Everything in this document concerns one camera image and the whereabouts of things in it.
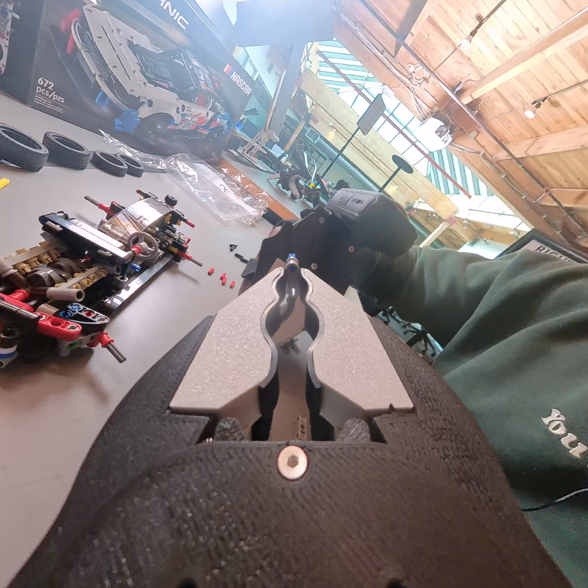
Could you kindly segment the black exercise machine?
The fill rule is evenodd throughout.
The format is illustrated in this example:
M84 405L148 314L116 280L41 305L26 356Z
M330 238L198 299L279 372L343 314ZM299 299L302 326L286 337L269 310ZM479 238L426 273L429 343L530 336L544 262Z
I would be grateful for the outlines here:
M329 190L322 177L312 172L305 178L302 171L296 167L282 165L277 176L277 185L290 193L294 200L306 200L313 206L318 205L321 196L328 198Z

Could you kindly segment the black sign on pole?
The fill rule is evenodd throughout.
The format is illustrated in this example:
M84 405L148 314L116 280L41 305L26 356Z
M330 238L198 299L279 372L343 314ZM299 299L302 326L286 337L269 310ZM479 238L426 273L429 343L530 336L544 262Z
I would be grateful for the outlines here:
M325 175L331 170L334 166L334 163L341 157L344 150L349 146L351 141L355 138L358 132L361 132L364 136L366 136L374 127L375 123L378 119L384 114L386 109L386 104L383 99L383 92L379 93L373 102L370 103L369 107L364 111L362 116L359 118L356 129L352 132L349 139L345 142L342 148L337 152L336 156L334 157L333 161L328 165L325 169L322 178L325 178Z

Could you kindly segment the black round-top pole stand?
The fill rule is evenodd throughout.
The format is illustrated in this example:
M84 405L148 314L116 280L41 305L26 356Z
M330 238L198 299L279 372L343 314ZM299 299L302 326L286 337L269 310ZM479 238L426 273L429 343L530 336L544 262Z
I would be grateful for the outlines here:
M393 179L395 179L395 177L400 173L407 173L407 174L412 174L414 172L414 168L412 165L410 165L408 163L408 161L406 161L404 158L402 158L400 155L398 154L394 154L392 156L392 161L393 163L396 165L396 169L393 171L393 173L388 177L388 179L384 182L384 184L379 188L378 193L382 194L386 187L392 182Z

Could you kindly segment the clear plastic bag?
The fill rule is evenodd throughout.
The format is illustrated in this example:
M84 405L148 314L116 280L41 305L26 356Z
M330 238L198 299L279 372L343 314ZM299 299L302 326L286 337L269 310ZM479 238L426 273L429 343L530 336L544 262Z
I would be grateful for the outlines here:
M129 156L147 167L163 171L192 200L201 203L223 221L253 225L269 209L269 196L257 196L192 154L160 156L138 151L99 130L119 155Z

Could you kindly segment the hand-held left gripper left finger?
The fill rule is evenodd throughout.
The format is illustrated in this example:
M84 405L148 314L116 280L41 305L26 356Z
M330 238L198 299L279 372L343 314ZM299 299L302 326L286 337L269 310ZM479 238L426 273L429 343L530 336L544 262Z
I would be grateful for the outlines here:
M275 268L221 309L187 368L172 413L234 418L269 437L279 396L275 334L283 322L284 268Z

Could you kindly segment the toy brick car chassis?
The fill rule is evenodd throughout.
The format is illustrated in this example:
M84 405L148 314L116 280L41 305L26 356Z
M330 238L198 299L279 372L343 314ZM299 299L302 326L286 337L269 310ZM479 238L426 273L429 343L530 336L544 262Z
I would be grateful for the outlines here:
M172 263L202 267L177 200L137 194L128 206L85 196L105 214L97 227L62 210L41 215L43 240L1 257L1 369L95 348L124 363L107 332L113 315Z

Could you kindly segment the person's green sweatshirt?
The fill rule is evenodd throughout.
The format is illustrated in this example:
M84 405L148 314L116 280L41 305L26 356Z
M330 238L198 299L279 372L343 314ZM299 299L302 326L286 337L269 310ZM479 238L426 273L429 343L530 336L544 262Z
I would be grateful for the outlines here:
M435 366L473 413L523 510L575 587L587 587L587 337L525 332Z

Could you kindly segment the black framed marker sign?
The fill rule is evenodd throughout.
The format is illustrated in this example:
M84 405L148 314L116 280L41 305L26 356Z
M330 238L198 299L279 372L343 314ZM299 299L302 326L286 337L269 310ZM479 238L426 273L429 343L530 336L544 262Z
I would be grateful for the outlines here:
M559 242L551 239L545 233L538 231L537 229L531 229L518 240L515 241L511 246L508 246L505 250L499 253L496 258L513 254L519 251L532 251L541 254L548 254L563 261L587 263L587 255L583 254L576 249L561 245Z

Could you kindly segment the wooden background desk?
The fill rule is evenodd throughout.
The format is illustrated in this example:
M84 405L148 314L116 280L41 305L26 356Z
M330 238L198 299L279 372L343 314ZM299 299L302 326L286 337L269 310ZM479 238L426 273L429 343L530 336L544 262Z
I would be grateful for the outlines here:
M222 154L217 168L249 195L267 202L268 207L262 218L272 226L282 220L296 221L303 210L309 209L305 201L293 199L289 193L277 186L276 180L270 180L270 173L234 160L229 152Z

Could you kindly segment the black toy set box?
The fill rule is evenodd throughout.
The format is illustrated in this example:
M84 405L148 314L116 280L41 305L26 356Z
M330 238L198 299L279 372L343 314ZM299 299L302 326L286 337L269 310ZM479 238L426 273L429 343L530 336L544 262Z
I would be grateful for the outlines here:
M195 1L1 1L1 89L154 155L233 147L254 80Z

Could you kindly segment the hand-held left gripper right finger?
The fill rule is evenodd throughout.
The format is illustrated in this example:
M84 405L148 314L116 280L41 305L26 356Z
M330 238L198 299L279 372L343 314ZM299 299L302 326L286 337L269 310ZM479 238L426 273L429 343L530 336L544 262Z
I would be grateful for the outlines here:
M308 269L305 306L306 401L312 437L334 437L352 418L366 422L414 404L369 316Z

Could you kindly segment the wooden easel with black panel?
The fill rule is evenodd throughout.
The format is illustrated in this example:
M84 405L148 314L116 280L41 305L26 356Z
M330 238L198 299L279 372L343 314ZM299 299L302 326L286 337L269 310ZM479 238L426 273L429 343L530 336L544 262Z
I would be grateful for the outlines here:
M283 130L286 114L290 108L292 98L298 90L298 78L302 72L302 61L306 44L296 43L290 46L290 53L285 61L285 67L278 77L275 91L270 101L268 114L260 131L246 143L243 154L254 161L259 151L272 141L277 143Z

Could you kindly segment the white ceiling projector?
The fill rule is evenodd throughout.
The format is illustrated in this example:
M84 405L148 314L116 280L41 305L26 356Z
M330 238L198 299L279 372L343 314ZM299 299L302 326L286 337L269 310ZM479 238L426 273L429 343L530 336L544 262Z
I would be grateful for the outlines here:
M425 119L416 127L412 134L429 152L440 151L453 141L453 132L444 121L436 117Z

